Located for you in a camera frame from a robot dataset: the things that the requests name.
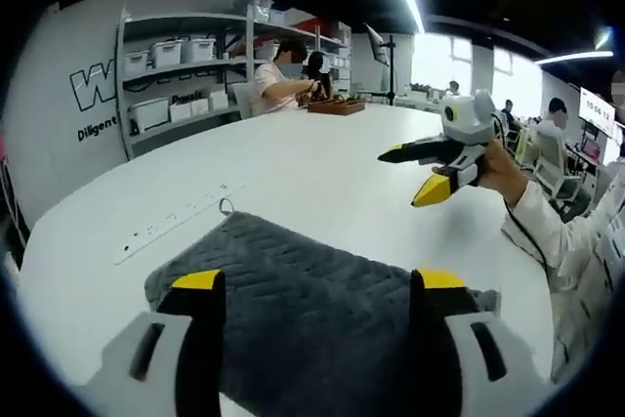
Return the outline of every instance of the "digital display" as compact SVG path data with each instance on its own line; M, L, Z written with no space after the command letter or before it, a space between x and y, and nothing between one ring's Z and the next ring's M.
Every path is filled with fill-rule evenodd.
M590 122L601 132L612 136L614 107L585 88L580 89L579 117Z

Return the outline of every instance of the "white sleeve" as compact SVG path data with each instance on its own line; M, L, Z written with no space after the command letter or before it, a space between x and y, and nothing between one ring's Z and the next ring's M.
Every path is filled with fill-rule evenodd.
M570 277L575 281L593 256L601 232L609 222L609 211L615 203L616 184L614 180L587 218L576 217L567 224L549 205L540 186L534 182L527 184L513 215L540 246L547 264L556 270L558 277ZM510 216L506 216L502 231L520 248L542 261L536 248Z
M269 86L277 82L277 76L273 72L270 63L264 63L256 69L254 73L254 83L260 96L265 93L265 90L267 90Z

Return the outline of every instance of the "screen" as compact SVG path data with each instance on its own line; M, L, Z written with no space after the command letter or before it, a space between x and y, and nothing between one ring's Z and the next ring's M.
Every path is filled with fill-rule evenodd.
M378 63L384 65L389 64L389 58L387 56L386 47L383 46L384 39L380 36L371 26L365 24L367 28L367 35L369 36L369 42L371 43L371 52L373 53L373 59Z
M614 107L585 88L580 89L579 117L595 125L608 137L614 127Z

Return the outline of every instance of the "stand pole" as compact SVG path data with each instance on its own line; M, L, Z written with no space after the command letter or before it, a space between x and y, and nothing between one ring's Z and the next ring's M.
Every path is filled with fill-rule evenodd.
M391 74L391 85L389 89L389 104L391 106L395 105L395 42L393 41L393 36L389 35L389 42L387 44L389 48L389 59L391 60L390 74Z

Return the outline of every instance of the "table surface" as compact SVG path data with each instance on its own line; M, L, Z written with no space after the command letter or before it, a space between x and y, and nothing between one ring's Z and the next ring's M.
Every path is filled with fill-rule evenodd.
M293 110L213 129L121 165L37 222L21 269L26 323L65 382L88 381L104 345L148 311L146 277L223 216L210 207L116 264L123 244L172 207L228 184L241 187L229 196L237 210L372 260L449 269L471 288L501 291L503 320L547 378L547 282L538 263L500 231L501 197L463 188L440 205L415 209L410 200L430 167L376 159L440 131L439 116L412 109L369 104L351 116Z

